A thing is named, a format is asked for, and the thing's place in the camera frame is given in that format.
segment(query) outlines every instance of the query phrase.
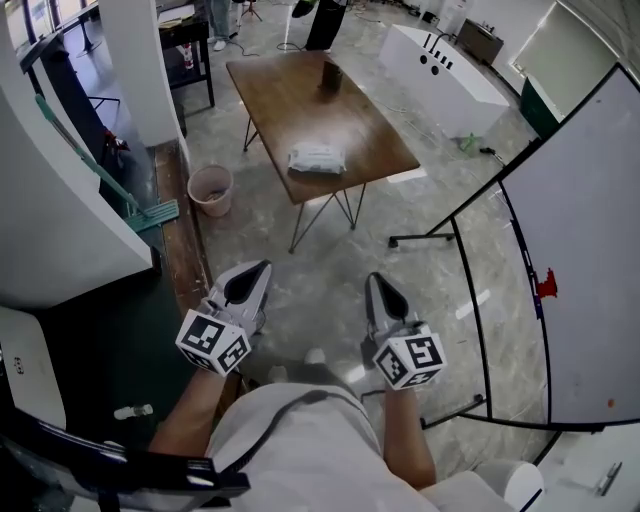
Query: white wall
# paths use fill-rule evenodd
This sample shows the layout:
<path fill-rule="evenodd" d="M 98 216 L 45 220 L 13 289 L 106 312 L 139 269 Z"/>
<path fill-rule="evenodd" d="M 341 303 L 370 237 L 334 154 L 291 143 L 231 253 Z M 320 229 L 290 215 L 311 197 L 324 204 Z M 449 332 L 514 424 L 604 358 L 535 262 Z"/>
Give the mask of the white wall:
<path fill-rule="evenodd" d="M 495 26 L 495 35 L 504 41 L 493 67 L 518 92 L 524 78 L 509 62 L 515 58 L 554 0 L 475 0 L 467 17 L 478 23 Z"/>
<path fill-rule="evenodd" d="M 558 110 L 567 115 L 616 60 L 591 29 L 556 5 L 516 62 L 525 74 L 538 80 Z"/>
<path fill-rule="evenodd" d="M 151 268 L 149 247 L 36 105 L 4 9 L 0 69 L 0 304 L 49 307 Z"/>
<path fill-rule="evenodd" d="M 155 1 L 108 0 L 100 4 L 100 18 L 113 69 L 143 144 L 180 139 Z"/>

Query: green mop handle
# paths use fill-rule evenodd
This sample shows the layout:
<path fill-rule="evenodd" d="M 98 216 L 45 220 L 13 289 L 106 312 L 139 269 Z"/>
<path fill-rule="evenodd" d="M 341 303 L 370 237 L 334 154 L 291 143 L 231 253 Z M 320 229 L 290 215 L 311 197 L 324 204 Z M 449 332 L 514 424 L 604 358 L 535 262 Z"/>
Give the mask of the green mop handle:
<path fill-rule="evenodd" d="M 36 94 L 36 103 L 40 107 L 40 110 L 44 114 L 44 117 L 47 121 L 49 121 L 56 131 L 62 136 L 63 139 L 71 146 L 71 148 L 80 156 L 80 159 L 95 172 L 98 176 L 100 176 L 101 180 L 104 180 L 107 185 L 109 185 L 122 199 L 124 199 L 127 203 L 129 203 L 136 211 L 142 213 L 145 217 L 147 216 L 138 201 L 134 199 L 134 197 L 129 194 L 116 180 L 114 180 L 111 175 L 105 171 L 97 162 L 91 158 L 87 152 L 82 149 L 78 143 L 74 140 L 73 136 L 69 133 L 69 131 L 64 127 L 64 125 L 58 120 L 56 115 L 51 110 L 51 107 L 46 102 L 46 100 L 40 94 Z"/>

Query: concrete floor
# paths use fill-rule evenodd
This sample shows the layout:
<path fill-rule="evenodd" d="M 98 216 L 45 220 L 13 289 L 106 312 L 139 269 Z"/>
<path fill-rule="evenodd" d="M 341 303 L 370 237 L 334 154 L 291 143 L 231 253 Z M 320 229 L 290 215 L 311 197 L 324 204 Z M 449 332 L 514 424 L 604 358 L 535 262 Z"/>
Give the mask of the concrete floor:
<path fill-rule="evenodd" d="M 279 54 L 276 45 L 285 38 L 299 46 L 305 44 L 313 13 L 289 19 L 289 4 L 279 1 L 262 0 L 256 8 L 264 22 L 245 16 L 234 39 L 247 53 Z M 364 12 L 354 9 L 345 16 L 332 58 L 377 103 L 426 175 L 371 184 L 355 231 L 349 230 L 343 213 L 332 202 L 295 255 L 287 248 L 297 209 L 290 204 L 259 138 L 247 153 L 242 152 L 248 114 L 225 68 L 227 61 L 242 58 L 240 48 L 229 46 L 211 53 L 215 109 L 207 108 L 204 83 L 182 89 L 178 97 L 187 115 L 193 169 L 217 163 L 234 173 L 231 212 L 221 219 L 199 219 L 212 274 L 240 261 L 268 258 L 274 263 L 264 336 L 243 372 L 263 381 L 272 364 L 286 365 L 317 346 L 324 349 L 329 366 L 350 381 L 356 393 L 383 387 L 377 371 L 363 371 L 359 348 L 366 326 L 364 280 L 369 272 L 380 271 L 402 285 L 420 318 L 440 334 L 444 344 L 449 367 L 417 391 L 422 413 L 430 420 L 470 402 L 476 393 L 485 393 L 474 315 L 465 307 L 470 302 L 469 289 L 454 243 L 419 241 L 392 250 L 387 248 L 387 238 L 430 229 L 493 176 L 499 164 L 482 154 L 468 156 L 460 151 L 378 62 L 388 27 L 393 23 L 414 26 L 416 22 L 397 7 L 369 4 Z M 508 89 L 488 70 L 483 72 L 512 104 L 483 145 L 496 149 L 508 162 L 535 133 L 518 112 Z M 460 215 L 458 223 L 476 292 L 484 300 L 480 309 L 494 414 L 540 422 L 546 379 L 542 335 L 508 210 L 497 189 Z M 358 193 L 351 191 L 352 201 Z M 303 222 L 321 204 L 310 205 Z M 365 400 L 381 434 L 380 398 Z M 441 477 L 491 458 L 532 460 L 549 437 L 544 432 L 462 418 L 425 435 Z"/>

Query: black strap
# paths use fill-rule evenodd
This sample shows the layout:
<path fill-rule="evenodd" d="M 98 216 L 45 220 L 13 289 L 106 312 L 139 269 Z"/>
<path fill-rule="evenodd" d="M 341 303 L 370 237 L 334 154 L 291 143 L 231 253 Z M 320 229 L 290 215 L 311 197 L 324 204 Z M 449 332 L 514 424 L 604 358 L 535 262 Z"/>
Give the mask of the black strap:
<path fill-rule="evenodd" d="M 278 409 L 278 412 L 276 412 L 275 416 L 271 420 L 271 423 L 269 423 L 267 430 L 264 431 L 264 433 L 253 444 L 253 446 L 249 448 L 235 462 L 231 463 L 227 468 L 225 468 L 221 472 L 221 474 L 228 475 L 230 473 L 237 473 L 242 468 L 244 468 L 247 464 L 249 464 L 249 462 L 251 462 L 251 459 L 253 459 L 255 454 L 258 453 L 258 450 L 262 448 L 264 446 L 264 443 L 266 443 L 267 440 L 273 435 L 273 431 L 276 429 L 276 427 L 278 426 L 278 423 L 280 423 L 282 418 L 284 418 L 284 415 L 287 414 L 291 409 L 293 409 L 294 407 L 300 404 L 304 404 L 304 405 L 315 404 L 317 402 L 321 402 L 322 400 L 326 400 L 327 398 L 339 398 L 340 400 L 347 402 L 351 407 L 360 411 L 360 409 L 356 405 L 354 405 L 348 398 L 338 393 L 330 393 L 328 391 L 325 391 L 324 389 L 314 389 L 313 391 L 309 391 L 308 393 L 305 393 L 304 395 L 296 398 L 295 400 L 292 400 L 288 404 L 285 404 L 280 409 Z"/>

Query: black stand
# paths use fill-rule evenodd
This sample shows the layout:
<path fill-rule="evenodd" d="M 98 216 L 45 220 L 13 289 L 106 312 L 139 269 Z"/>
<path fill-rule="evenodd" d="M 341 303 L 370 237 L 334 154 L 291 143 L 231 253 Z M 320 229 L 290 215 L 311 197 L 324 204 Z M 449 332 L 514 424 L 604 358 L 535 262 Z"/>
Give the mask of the black stand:
<path fill-rule="evenodd" d="M 95 107 L 93 107 L 93 110 L 98 110 L 98 107 L 102 105 L 105 101 L 115 101 L 118 103 L 118 106 L 120 106 L 120 100 L 118 98 L 107 98 L 104 96 L 87 96 L 87 98 L 89 98 L 90 100 L 99 101 L 99 103 Z"/>
<path fill-rule="evenodd" d="M 82 50 L 77 56 L 84 57 L 88 55 L 93 50 L 95 50 L 98 46 L 102 44 L 102 40 L 97 43 L 92 43 L 87 36 L 87 30 L 84 28 L 84 19 L 80 18 L 80 28 L 82 29 L 82 36 L 84 37 L 84 50 Z"/>
<path fill-rule="evenodd" d="M 529 253 L 527 251 L 526 243 L 524 238 L 522 237 L 522 233 L 519 228 L 518 220 L 515 215 L 515 211 L 511 206 L 509 201 L 509 197 L 505 188 L 502 186 L 502 179 L 511 172 L 512 169 L 516 168 L 517 165 L 525 158 L 527 158 L 533 151 L 536 149 L 536 144 L 530 145 L 525 151 L 523 151 L 514 162 L 512 162 L 508 167 L 503 168 L 494 178 L 489 180 L 485 185 L 483 185 L 480 190 L 478 190 L 475 194 L 473 194 L 467 201 L 465 201 L 460 207 L 458 207 L 453 213 L 447 216 L 444 220 L 442 220 L 439 224 L 437 224 L 431 231 L 420 234 L 420 235 L 394 235 L 389 237 L 388 245 L 390 248 L 398 247 L 398 242 L 406 241 L 406 240 L 424 240 L 424 239 L 432 239 L 432 238 L 444 238 L 447 241 L 451 241 L 453 238 L 456 239 L 456 244 L 458 246 L 458 251 L 460 253 L 460 258 L 462 259 L 462 266 L 464 269 L 465 277 L 467 280 L 467 285 L 469 287 L 469 294 L 471 295 L 471 304 L 473 305 L 473 313 L 475 316 L 476 329 L 478 332 L 478 343 L 480 345 L 480 357 L 482 359 L 482 370 L 484 376 L 484 388 L 486 393 L 486 398 L 482 395 L 476 395 L 473 401 L 470 404 L 465 405 L 464 407 L 457 409 L 449 414 L 442 416 L 439 419 L 431 421 L 427 423 L 424 419 L 421 419 L 421 424 L 423 430 L 434 427 L 446 421 L 449 421 L 456 417 L 467 418 L 477 421 L 484 421 L 487 423 L 493 423 L 496 425 L 505 425 L 510 427 L 521 427 L 521 428 L 529 428 L 535 430 L 546 430 L 546 431 L 574 431 L 574 432 L 593 432 L 602 430 L 603 427 L 598 428 L 598 426 L 594 425 L 580 425 L 580 424 L 561 424 L 561 423 L 527 423 L 522 421 L 513 421 L 507 419 L 494 418 L 493 416 L 493 401 L 491 396 L 491 379 L 489 375 L 489 360 L 487 357 L 487 349 L 485 344 L 484 332 L 482 329 L 482 319 L 480 317 L 480 308 L 478 307 L 478 301 L 475 291 L 475 286 L 473 283 L 473 276 L 471 274 L 471 269 L 469 267 L 469 261 L 467 259 L 467 254 L 464 248 L 464 243 L 462 242 L 462 237 L 460 236 L 460 230 L 458 229 L 458 224 L 456 222 L 456 216 L 464 211 L 470 204 L 472 204 L 476 199 L 478 199 L 482 194 L 484 194 L 489 187 L 492 185 L 498 184 L 502 188 L 503 195 L 505 197 L 507 206 L 509 207 L 511 217 L 512 217 L 512 225 L 514 228 L 514 233 L 516 235 L 516 239 L 518 241 L 518 245 L 520 247 L 520 251 L 522 253 L 522 258 L 525 265 L 525 270 L 529 277 L 531 293 L 533 296 L 534 308 L 536 310 L 536 316 L 540 320 L 542 326 L 542 335 L 543 341 L 545 345 L 545 355 L 547 359 L 547 393 L 549 401 L 551 403 L 551 379 L 550 379 L 550 370 L 549 370 L 549 353 L 548 353 L 548 344 L 547 344 L 547 334 L 544 322 L 544 315 L 542 312 L 542 306 L 540 304 L 540 299 L 537 296 L 537 278 L 536 274 L 531 267 L 529 258 Z M 483 153 L 492 155 L 496 158 L 503 166 L 504 162 L 502 159 L 496 155 L 495 151 L 490 148 L 483 148 Z M 447 223 L 451 223 L 451 227 L 453 228 L 453 233 L 438 233 Z M 487 415 L 486 416 L 478 416 L 476 414 L 469 414 L 469 411 L 479 407 L 482 404 L 486 403 L 487 407 Z"/>
<path fill-rule="evenodd" d="M 252 16 L 253 16 L 253 15 L 255 15 L 255 16 L 256 16 L 260 21 L 262 21 L 262 18 L 261 18 L 261 17 L 260 17 L 260 15 L 258 14 L 258 11 L 256 11 L 256 10 L 253 8 L 253 4 L 254 4 L 253 0 L 249 0 L 249 7 L 247 8 L 247 10 L 246 10 L 246 11 L 244 11 L 244 12 L 242 13 L 242 16 L 244 16 L 244 15 L 245 15 L 245 14 L 247 14 L 247 13 L 249 13 L 249 14 L 251 14 Z"/>
<path fill-rule="evenodd" d="M 200 57 L 202 62 L 204 62 L 204 73 L 207 79 L 207 93 L 209 94 L 209 105 L 211 108 L 216 106 L 216 102 L 213 99 L 213 82 L 211 80 L 211 62 L 209 62 L 209 45 L 207 44 L 207 40 L 200 39 L 198 40 L 198 46 L 200 47 Z"/>

